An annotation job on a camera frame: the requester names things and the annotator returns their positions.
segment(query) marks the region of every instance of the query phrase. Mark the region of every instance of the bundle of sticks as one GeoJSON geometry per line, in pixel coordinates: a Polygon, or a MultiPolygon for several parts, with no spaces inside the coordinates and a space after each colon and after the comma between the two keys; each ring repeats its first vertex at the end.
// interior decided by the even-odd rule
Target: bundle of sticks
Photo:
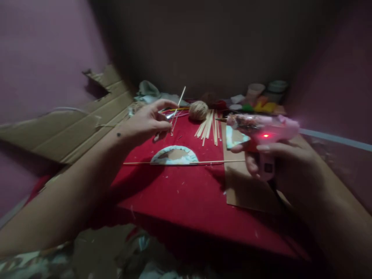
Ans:
{"type": "Polygon", "coordinates": [[[205,139],[209,139],[210,131],[212,130],[213,133],[213,140],[214,145],[218,145],[218,141],[220,138],[220,129],[219,129],[219,121],[216,120],[218,118],[218,113],[216,110],[208,110],[207,118],[200,124],[199,129],[195,133],[195,137],[200,138],[203,140],[203,145],[205,139]]]}

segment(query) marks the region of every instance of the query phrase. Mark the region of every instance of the red cloth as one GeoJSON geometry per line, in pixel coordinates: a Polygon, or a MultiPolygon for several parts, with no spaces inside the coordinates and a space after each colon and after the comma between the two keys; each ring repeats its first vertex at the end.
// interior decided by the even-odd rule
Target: red cloth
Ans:
{"type": "MultiPolygon", "coordinates": [[[[211,133],[202,147],[202,141],[194,137],[198,127],[188,117],[179,118],[173,136],[168,135],[165,142],[157,144],[147,141],[135,148],[126,162],[149,162],[159,150],[170,145],[190,148],[199,161],[223,160],[222,141],[215,146],[211,133]]],[[[136,219],[136,213],[140,213],[259,249],[308,259],[303,247],[313,246],[313,241],[307,232],[294,231],[281,217],[228,205],[224,176],[223,164],[124,165],[112,183],[106,203],[117,206],[110,210],[103,205],[90,226],[133,222],[146,228],[141,218],[136,219]]]]}

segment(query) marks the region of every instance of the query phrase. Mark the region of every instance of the wall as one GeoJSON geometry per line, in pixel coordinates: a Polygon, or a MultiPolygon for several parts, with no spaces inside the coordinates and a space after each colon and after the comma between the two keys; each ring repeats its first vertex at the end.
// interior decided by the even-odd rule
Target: wall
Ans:
{"type": "Polygon", "coordinates": [[[135,84],[186,97],[290,80],[343,1],[95,1],[135,84]]]}
{"type": "MultiPolygon", "coordinates": [[[[372,144],[371,14],[368,0],[345,7],[299,72],[285,105],[303,128],[372,144]]],[[[372,153],[327,141],[317,146],[372,212],[372,153]]]]}
{"type": "MultiPolygon", "coordinates": [[[[85,1],[0,1],[0,124],[94,99],[81,71],[108,62],[85,1]]],[[[32,189],[50,162],[1,143],[0,217],[32,189]]]]}

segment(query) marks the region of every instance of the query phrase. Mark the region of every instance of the pink glue gun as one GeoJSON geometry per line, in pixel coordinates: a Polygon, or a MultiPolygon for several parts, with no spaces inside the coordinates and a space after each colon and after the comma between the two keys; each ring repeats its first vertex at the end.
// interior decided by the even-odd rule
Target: pink glue gun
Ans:
{"type": "MultiPolygon", "coordinates": [[[[300,125],[297,121],[279,115],[277,117],[231,114],[227,117],[227,125],[234,130],[253,138],[258,145],[267,145],[279,140],[290,140],[298,134],[300,125]]],[[[261,153],[258,167],[260,179],[268,181],[275,174],[275,160],[272,156],[261,153]]]]}

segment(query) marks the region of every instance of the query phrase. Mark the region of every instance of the yarn ball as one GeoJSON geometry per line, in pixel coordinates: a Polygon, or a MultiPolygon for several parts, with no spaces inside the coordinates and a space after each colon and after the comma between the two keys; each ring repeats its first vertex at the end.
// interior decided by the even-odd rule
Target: yarn ball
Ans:
{"type": "Polygon", "coordinates": [[[196,101],[191,104],[189,109],[189,118],[191,120],[204,120],[208,114],[208,105],[203,101],[196,101]]]}

